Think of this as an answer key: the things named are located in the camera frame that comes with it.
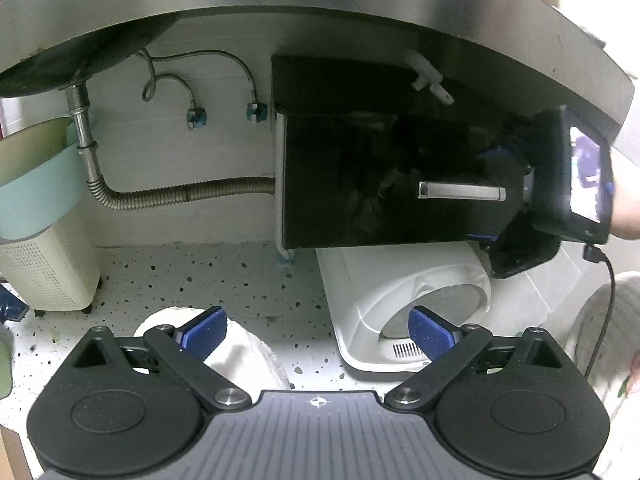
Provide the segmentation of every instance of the device screen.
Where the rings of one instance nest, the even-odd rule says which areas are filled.
[[[571,211],[600,222],[598,190],[600,189],[600,147],[576,126],[571,135]]]

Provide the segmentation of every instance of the drain pipe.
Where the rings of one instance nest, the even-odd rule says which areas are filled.
[[[74,118],[78,132],[78,153],[84,161],[87,186],[91,194],[103,206],[121,211],[147,209],[183,202],[194,202],[205,198],[247,194],[275,193],[275,179],[266,176],[240,176],[183,184],[182,186],[161,187],[143,191],[119,192],[111,189],[104,181],[95,142],[89,125],[89,94],[86,83],[78,83],[66,89],[66,102]]]

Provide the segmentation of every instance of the white cat litter box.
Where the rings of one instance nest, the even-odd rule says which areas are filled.
[[[429,363],[409,338],[409,303],[456,325],[491,300],[489,277],[466,242],[316,250],[340,355],[358,370],[415,372]]]

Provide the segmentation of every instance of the white towel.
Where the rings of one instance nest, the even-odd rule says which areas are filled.
[[[160,324],[182,326],[203,312],[199,308],[172,306],[147,317],[137,328],[135,336]],[[220,343],[204,364],[227,378],[257,402],[262,390],[289,390],[289,379],[276,354],[254,334],[230,319],[225,340]]]
[[[603,285],[587,300],[564,348],[580,371],[586,368],[600,334],[610,290]],[[611,419],[609,439],[593,471],[603,480],[640,478],[640,392],[632,380],[624,384],[629,376],[640,374],[639,349],[640,272],[623,272],[616,276],[613,313],[589,376]]]

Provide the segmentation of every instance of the round pad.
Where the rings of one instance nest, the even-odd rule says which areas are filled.
[[[186,389],[133,370],[126,381],[107,375],[98,386],[91,371],[83,385],[40,396],[30,412],[30,441],[46,468],[81,478],[131,476],[192,443],[202,415]]]
[[[491,414],[516,433],[545,433],[564,421],[564,408],[553,397],[532,390],[513,390],[495,397]]]
[[[505,371],[475,375],[443,394],[435,423],[449,445],[507,477],[548,478],[592,466],[609,434],[595,394],[571,383],[514,381]]]

